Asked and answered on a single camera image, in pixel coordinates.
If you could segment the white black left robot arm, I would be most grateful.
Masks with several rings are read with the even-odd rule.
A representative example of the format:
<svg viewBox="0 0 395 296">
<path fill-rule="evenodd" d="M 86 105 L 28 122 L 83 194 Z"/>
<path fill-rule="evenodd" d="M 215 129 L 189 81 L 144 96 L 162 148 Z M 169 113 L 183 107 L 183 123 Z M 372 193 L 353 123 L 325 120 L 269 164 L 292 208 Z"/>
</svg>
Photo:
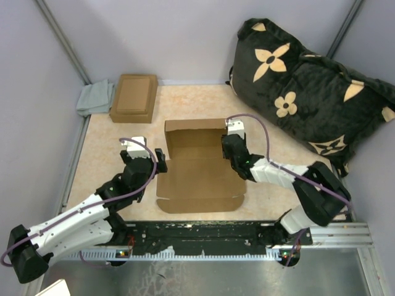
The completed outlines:
<svg viewBox="0 0 395 296">
<path fill-rule="evenodd" d="M 147 157 L 127 150 L 120 156 L 123 172 L 77 206 L 39 225 L 20 224 L 10 231 L 3 257 L 9 258 L 19 283 L 38 279 L 56 261 L 84 248 L 127 240 L 128 229 L 118 212 L 141 202 L 146 186 L 156 174 L 167 172 L 167 165 L 160 148 Z"/>
</svg>

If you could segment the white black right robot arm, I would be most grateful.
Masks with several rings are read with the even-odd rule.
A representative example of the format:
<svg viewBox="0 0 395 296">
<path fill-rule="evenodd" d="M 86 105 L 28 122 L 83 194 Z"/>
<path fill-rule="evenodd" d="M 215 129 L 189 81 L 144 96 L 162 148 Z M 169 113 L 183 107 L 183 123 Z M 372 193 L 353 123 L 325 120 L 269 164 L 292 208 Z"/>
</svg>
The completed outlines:
<svg viewBox="0 0 395 296">
<path fill-rule="evenodd" d="M 275 184 L 296 193 L 299 205 L 276 223 L 275 237 L 291 243 L 297 232 L 312 226 L 326 227 L 343 208 L 351 207 L 350 193 L 322 162 L 309 166 L 285 165 L 248 151 L 238 134 L 222 136 L 223 158 L 243 180 Z"/>
</svg>

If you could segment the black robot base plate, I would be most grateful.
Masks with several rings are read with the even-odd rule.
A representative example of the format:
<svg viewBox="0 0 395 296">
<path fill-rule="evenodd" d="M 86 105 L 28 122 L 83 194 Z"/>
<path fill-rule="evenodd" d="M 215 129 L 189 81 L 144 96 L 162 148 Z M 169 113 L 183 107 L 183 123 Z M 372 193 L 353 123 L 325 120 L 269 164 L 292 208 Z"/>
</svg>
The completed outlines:
<svg viewBox="0 0 395 296">
<path fill-rule="evenodd" d="M 176 255 L 265 255 L 267 248 L 292 246 L 297 237 L 277 228 L 277 221 L 129 221 L 102 245 L 131 247 L 134 255 L 168 247 Z"/>
</svg>

